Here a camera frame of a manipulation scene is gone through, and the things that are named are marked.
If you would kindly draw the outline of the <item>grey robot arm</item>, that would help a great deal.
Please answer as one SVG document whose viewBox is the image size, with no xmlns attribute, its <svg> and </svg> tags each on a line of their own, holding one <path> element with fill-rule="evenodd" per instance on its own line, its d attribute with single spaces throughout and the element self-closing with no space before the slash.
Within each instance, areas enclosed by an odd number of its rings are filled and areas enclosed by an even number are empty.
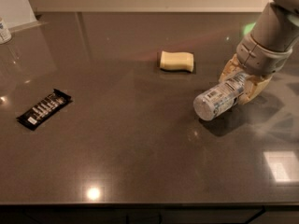
<svg viewBox="0 0 299 224">
<path fill-rule="evenodd" d="M 236 47 L 236 54 L 224 66 L 219 82 L 239 72 L 248 74 L 240 105 L 258 96 L 292 54 L 299 38 L 299 0 L 272 0 L 253 29 Z"/>
</svg>

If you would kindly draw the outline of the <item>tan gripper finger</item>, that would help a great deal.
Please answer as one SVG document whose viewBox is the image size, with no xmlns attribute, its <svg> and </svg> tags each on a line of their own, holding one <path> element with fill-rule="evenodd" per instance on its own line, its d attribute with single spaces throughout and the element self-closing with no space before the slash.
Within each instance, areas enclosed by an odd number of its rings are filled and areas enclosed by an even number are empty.
<svg viewBox="0 0 299 224">
<path fill-rule="evenodd" d="M 234 77 L 235 75 L 243 71 L 244 69 L 241 67 L 237 56 L 234 55 L 224 66 L 219 78 L 219 82 L 223 82 L 231 77 Z"/>
<path fill-rule="evenodd" d="M 244 105 L 256 98 L 269 84 L 271 76 L 254 76 L 246 77 L 244 82 L 244 91 L 239 96 L 238 103 Z"/>
</svg>

